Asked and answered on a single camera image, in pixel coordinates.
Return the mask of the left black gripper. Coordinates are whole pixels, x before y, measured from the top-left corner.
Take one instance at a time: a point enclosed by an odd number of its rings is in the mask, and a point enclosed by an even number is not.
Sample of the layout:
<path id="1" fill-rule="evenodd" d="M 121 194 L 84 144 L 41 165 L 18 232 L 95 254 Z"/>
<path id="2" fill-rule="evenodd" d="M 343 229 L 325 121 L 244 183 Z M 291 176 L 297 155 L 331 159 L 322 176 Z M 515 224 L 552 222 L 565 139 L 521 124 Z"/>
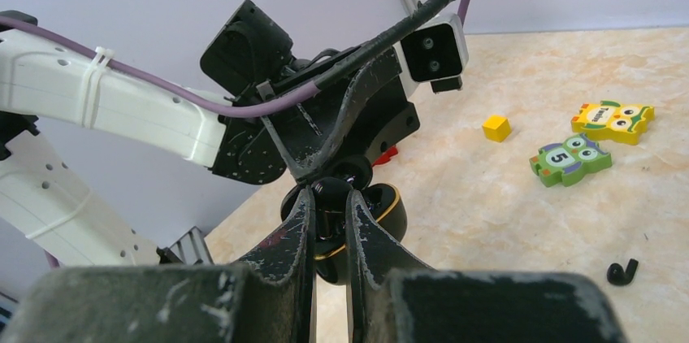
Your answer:
<path id="1" fill-rule="evenodd" d="M 419 128 L 402 75 L 390 48 L 282 111 L 249 119 L 221 115 L 224 135 L 210 171 L 249 185 L 290 172 L 299 184 L 334 176 L 367 186 L 372 167 Z"/>

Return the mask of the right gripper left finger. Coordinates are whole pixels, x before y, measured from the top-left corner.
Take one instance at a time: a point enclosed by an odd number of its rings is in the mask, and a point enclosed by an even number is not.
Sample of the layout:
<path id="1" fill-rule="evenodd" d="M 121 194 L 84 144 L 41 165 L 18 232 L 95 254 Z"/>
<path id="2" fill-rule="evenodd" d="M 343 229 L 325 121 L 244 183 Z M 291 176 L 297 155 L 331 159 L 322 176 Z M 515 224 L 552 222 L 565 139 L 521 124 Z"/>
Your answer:
<path id="1" fill-rule="evenodd" d="M 229 264 L 71 267 L 40 279 L 4 342 L 312 342 L 315 198 Z"/>

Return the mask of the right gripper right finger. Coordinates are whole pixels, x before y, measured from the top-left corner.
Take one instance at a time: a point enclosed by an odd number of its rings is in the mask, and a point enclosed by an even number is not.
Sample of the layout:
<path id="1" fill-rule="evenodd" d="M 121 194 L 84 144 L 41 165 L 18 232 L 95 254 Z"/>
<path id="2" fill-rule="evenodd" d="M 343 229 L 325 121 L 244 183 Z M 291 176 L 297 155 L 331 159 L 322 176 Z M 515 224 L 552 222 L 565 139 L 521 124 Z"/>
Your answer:
<path id="1" fill-rule="evenodd" d="M 542 271 L 391 271 L 347 288 L 353 342 L 624 342 L 609 299 L 586 276 Z"/>

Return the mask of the black earbud charging case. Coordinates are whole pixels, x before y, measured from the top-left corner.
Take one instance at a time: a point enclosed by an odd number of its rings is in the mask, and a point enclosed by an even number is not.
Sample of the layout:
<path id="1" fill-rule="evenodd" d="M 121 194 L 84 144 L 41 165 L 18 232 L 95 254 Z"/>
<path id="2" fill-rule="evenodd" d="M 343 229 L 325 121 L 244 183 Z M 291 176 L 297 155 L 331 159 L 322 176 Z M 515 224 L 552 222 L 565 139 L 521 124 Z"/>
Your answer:
<path id="1" fill-rule="evenodd" d="M 263 275 L 272 284 L 305 286 L 315 277 L 319 263 L 315 254 L 316 201 L 307 185 L 298 193 L 284 223 L 271 234 L 265 251 L 277 255 L 271 260 L 271 271 Z M 340 261 L 332 268 L 337 284 L 352 290 L 378 290 L 391 271 L 428 267 L 373 218 L 360 191 L 349 188 L 343 203 L 344 248 L 334 253 Z"/>

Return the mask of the black earbud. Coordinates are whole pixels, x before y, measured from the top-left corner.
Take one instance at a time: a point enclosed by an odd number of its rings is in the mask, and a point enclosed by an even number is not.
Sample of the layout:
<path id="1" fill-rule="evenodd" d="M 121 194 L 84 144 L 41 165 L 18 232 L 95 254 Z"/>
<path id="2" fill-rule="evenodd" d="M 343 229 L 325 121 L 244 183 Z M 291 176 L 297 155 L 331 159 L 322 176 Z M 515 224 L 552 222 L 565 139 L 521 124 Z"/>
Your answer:
<path id="1" fill-rule="evenodd" d="M 312 185 L 315 197 L 316 228 L 321 239 L 338 236 L 343 228 L 347 198 L 353 190 L 346 180 L 324 177 Z"/>
<path id="2" fill-rule="evenodd" d="M 606 272 L 606 280 L 614 286 L 627 286 L 632 283 L 639 267 L 639 261 L 630 258 L 623 267 L 620 263 L 611 263 Z"/>

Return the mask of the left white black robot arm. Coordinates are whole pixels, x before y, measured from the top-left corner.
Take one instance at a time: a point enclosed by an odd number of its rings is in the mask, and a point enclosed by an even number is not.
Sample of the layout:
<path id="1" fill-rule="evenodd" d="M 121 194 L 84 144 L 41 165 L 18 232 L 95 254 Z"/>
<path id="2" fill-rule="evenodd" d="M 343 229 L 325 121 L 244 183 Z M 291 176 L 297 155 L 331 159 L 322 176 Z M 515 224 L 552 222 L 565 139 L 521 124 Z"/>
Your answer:
<path id="1" fill-rule="evenodd" d="M 260 122 L 221 113 L 216 96 L 156 85 L 115 61 L 11 12 L 1 18 L 1 217 L 66 266 L 160 264 L 139 235 L 63 163 L 40 117 L 108 132 L 177 154 L 247 185 L 287 164 Z"/>

